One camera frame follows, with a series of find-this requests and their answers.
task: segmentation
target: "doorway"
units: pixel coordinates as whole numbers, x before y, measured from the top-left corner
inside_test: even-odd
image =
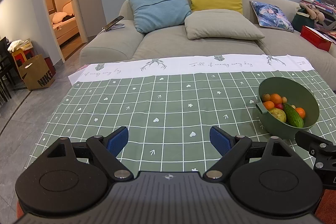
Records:
[[[79,12],[76,12],[76,0],[45,0],[45,3],[49,23],[63,58],[67,60],[87,42],[85,32],[80,31],[82,22]]]

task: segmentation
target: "nike box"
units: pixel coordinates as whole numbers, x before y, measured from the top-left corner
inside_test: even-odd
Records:
[[[48,88],[55,81],[41,54],[28,59],[18,70],[28,90]]]

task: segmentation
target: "handbag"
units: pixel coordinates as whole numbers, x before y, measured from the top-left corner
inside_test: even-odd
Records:
[[[314,28],[315,20],[311,19],[307,14],[306,9],[299,9],[292,21],[294,30],[301,32],[303,26]]]

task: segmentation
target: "blue pillow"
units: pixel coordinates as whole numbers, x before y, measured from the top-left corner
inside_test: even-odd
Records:
[[[253,0],[250,3],[261,27],[294,32],[292,24],[278,6]]]
[[[181,25],[191,14],[188,0],[129,0],[138,32]]]

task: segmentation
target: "bowl handle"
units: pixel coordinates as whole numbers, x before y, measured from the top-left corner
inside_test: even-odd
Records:
[[[260,111],[262,115],[268,112],[266,107],[262,104],[262,102],[256,103],[255,106],[257,107],[257,109]]]

